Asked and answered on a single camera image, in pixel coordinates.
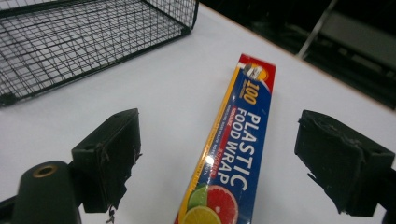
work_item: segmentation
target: metal grid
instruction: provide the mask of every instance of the metal grid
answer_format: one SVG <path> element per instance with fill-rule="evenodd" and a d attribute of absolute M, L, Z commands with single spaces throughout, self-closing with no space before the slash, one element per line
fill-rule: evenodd
<path fill-rule="evenodd" d="M 0 105 L 63 85 L 124 62 L 188 34 L 195 0 L 65 1 L 24 12 L 29 2 L 0 11 Z"/>

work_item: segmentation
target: cardboard box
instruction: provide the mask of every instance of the cardboard box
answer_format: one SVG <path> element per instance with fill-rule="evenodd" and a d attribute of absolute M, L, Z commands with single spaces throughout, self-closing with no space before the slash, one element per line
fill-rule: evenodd
<path fill-rule="evenodd" d="M 175 224 L 250 224 L 275 66 L 242 54 Z"/>

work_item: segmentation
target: brass insert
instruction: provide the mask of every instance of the brass insert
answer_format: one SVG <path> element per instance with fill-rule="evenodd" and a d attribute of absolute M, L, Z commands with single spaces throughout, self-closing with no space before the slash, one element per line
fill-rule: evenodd
<path fill-rule="evenodd" d="M 58 169 L 58 167 L 53 164 L 41 166 L 40 168 L 36 169 L 33 172 L 33 177 L 35 177 L 35 178 L 46 177 L 46 176 L 49 176 L 49 175 L 52 175 L 53 173 L 55 173 L 57 169 Z"/>

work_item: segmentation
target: white tabletop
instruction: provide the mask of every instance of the white tabletop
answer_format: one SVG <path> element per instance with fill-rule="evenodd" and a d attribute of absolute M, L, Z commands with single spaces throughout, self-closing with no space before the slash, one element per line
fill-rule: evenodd
<path fill-rule="evenodd" d="M 324 113 L 396 151 L 396 113 L 202 5 L 191 35 L 1 108 L 0 201 L 17 193 L 26 170 L 70 162 L 70 150 L 105 119 L 137 107 L 144 155 L 116 223 L 173 223 L 241 53 L 276 65 L 253 223 L 380 223 L 380 206 L 375 217 L 338 215 L 294 155 L 297 121 L 303 109 Z M 80 211 L 84 224 L 107 218 Z"/>

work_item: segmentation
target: fruit image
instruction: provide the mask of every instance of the fruit image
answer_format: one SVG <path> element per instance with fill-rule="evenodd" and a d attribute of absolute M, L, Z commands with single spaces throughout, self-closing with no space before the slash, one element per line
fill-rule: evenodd
<path fill-rule="evenodd" d="M 196 206 L 206 206 L 207 204 L 207 185 L 199 185 L 195 191 L 192 192 L 187 204 L 187 210 L 190 210 Z"/>
<path fill-rule="evenodd" d="M 182 224 L 221 224 L 221 221 L 212 209 L 196 206 L 187 212 Z"/>
<path fill-rule="evenodd" d="M 226 188 L 212 185 L 207 188 L 207 207 L 216 212 L 221 224 L 235 224 L 238 219 L 238 204 Z"/>

